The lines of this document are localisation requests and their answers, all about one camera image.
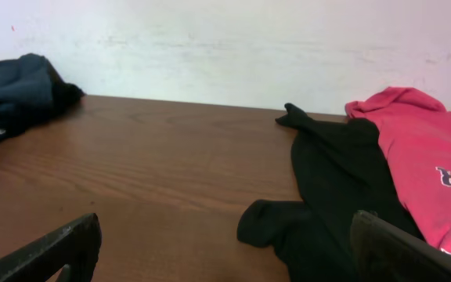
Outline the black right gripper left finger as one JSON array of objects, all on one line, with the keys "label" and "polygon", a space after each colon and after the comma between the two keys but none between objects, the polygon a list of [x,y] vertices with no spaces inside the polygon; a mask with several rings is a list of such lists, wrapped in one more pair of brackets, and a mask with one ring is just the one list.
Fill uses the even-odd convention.
[{"label": "black right gripper left finger", "polygon": [[0,258],[0,282],[90,281],[102,233],[97,214],[89,213]]}]

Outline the blue denim shorts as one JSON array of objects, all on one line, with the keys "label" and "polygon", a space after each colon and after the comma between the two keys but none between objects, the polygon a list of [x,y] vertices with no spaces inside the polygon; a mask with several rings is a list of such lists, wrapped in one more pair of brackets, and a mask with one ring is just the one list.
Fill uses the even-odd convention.
[{"label": "blue denim shorts", "polygon": [[54,107],[53,88],[62,79],[44,56],[0,61],[0,130],[22,126]]}]

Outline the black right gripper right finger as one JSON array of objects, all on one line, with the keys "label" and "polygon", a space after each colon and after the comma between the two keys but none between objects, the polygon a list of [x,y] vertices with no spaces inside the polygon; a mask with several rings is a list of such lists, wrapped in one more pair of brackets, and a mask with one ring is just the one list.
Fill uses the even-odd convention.
[{"label": "black right gripper right finger", "polygon": [[363,281],[451,282],[451,255],[369,212],[354,214],[350,241]]}]

